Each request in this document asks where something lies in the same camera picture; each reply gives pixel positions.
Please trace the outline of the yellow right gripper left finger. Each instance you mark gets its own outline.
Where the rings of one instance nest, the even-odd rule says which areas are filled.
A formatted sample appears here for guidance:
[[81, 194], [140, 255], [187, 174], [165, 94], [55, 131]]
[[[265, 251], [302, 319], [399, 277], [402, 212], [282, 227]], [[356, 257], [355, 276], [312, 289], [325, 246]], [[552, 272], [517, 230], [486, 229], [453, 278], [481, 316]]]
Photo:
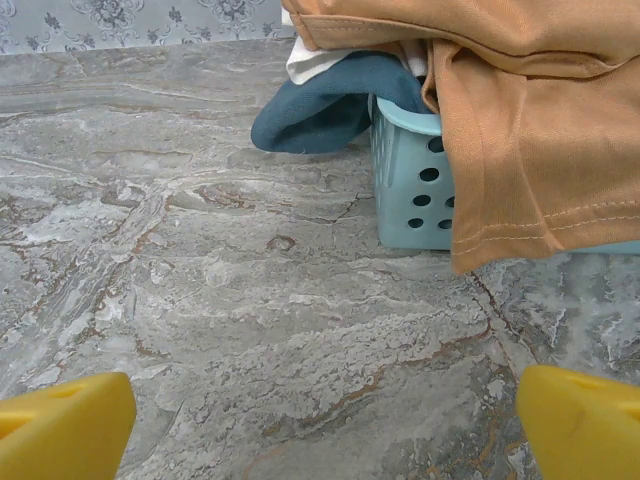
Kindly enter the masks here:
[[113, 479], [136, 418], [129, 377], [101, 373], [1, 401], [3, 479]]

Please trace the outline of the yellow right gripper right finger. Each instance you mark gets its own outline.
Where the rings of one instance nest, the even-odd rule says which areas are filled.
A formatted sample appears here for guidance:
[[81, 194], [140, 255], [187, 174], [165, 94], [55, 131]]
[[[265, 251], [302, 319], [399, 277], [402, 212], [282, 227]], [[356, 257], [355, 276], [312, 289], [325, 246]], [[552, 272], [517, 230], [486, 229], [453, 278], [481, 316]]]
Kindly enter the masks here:
[[637, 479], [639, 388], [536, 365], [526, 368], [517, 413], [544, 479]]

